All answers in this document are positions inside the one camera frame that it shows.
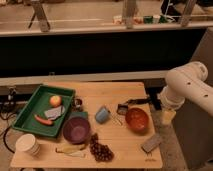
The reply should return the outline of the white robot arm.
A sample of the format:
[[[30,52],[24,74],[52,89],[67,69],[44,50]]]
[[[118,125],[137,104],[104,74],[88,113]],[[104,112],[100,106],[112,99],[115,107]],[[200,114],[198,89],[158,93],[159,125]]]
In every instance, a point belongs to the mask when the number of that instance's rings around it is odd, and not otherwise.
[[[188,99],[213,117],[213,87],[205,83],[207,67],[193,61],[169,70],[165,76],[166,85],[159,94],[163,107],[162,123],[169,125]]]

